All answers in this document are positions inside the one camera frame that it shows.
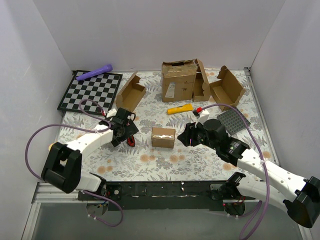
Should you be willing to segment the red black utility knife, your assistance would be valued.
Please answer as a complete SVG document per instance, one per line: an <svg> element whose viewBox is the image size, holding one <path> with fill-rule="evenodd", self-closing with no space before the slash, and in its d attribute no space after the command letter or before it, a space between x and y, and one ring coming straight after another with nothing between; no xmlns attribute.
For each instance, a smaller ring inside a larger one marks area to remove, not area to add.
<svg viewBox="0 0 320 240"><path fill-rule="evenodd" d="M128 139L127 139L127 144L130 146L130 147L135 147L136 143L135 143L135 138L134 136L130 136Z"/></svg>

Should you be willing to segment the small cardboard box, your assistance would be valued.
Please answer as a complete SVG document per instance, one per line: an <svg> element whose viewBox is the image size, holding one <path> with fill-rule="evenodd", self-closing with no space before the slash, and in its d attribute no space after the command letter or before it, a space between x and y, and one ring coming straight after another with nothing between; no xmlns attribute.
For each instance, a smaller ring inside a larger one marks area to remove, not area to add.
<svg viewBox="0 0 320 240"><path fill-rule="evenodd" d="M158 148L173 149L176 130L174 128L153 127L151 131L151 145Z"/></svg>

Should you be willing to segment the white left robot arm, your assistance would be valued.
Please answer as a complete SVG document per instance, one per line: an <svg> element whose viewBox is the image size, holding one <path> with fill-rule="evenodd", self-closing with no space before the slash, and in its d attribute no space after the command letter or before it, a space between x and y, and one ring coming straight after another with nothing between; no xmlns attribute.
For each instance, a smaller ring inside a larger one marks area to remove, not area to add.
<svg viewBox="0 0 320 240"><path fill-rule="evenodd" d="M107 182L104 178L82 169L82 160L105 144L117 147L122 142L134 140L139 130L134 123L136 115L124 108L112 109L106 119L100 121L92 132L66 144L52 145L41 178L64 193L74 190L88 191L95 200L106 196Z"/></svg>

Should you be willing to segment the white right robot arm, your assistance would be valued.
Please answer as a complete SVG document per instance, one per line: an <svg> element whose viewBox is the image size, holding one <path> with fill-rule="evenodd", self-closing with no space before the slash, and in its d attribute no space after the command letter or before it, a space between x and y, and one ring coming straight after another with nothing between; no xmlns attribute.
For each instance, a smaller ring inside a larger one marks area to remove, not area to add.
<svg viewBox="0 0 320 240"><path fill-rule="evenodd" d="M217 156L235 167L254 174L275 188L284 199L288 215L297 224L312 228L320 215L320 180L293 174L278 165L260 159L248 144L228 135L217 119L204 123L187 123L177 137L186 147L204 145L215 150Z"/></svg>

